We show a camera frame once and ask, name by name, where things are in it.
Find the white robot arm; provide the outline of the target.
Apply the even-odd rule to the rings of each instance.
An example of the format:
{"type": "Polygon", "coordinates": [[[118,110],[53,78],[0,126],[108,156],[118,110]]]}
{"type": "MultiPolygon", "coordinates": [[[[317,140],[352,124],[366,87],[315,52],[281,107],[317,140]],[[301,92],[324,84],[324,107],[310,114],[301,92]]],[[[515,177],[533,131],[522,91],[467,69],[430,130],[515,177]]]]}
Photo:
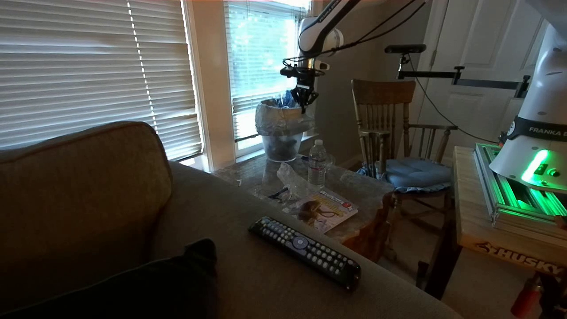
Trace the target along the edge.
{"type": "MultiPolygon", "coordinates": [[[[326,45],[338,21],[359,0],[331,0],[315,18],[304,18],[299,27],[297,85],[292,91],[301,107],[315,98],[315,69],[310,59],[343,48],[343,41],[326,45]]],[[[529,89],[513,117],[505,142],[489,163],[501,177],[521,185],[567,192],[567,0],[526,0],[547,21],[529,89]]]]}

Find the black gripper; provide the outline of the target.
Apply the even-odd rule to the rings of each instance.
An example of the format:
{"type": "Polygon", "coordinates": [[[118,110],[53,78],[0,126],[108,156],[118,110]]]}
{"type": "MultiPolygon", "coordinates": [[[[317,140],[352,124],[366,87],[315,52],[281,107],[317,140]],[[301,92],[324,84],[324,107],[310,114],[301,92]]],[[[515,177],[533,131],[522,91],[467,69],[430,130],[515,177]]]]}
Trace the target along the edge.
{"type": "Polygon", "coordinates": [[[313,89],[315,85],[315,71],[297,68],[294,71],[295,76],[295,87],[290,91],[292,99],[301,107],[301,114],[306,114],[306,110],[311,107],[313,99],[317,98],[317,92],[313,89]]]}

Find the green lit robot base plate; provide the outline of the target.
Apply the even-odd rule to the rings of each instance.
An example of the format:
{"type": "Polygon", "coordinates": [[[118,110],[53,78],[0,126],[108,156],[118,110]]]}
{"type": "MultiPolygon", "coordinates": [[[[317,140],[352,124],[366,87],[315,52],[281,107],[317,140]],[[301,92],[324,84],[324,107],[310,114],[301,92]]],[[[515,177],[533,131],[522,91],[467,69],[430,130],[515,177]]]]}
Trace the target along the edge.
{"type": "Polygon", "coordinates": [[[476,144],[473,154],[490,222],[522,218],[545,225],[565,225],[567,208],[561,193],[529,188],[513,179],[494,174],[489,169],[489,163],[497,154],[496,146],[476,144]]]}

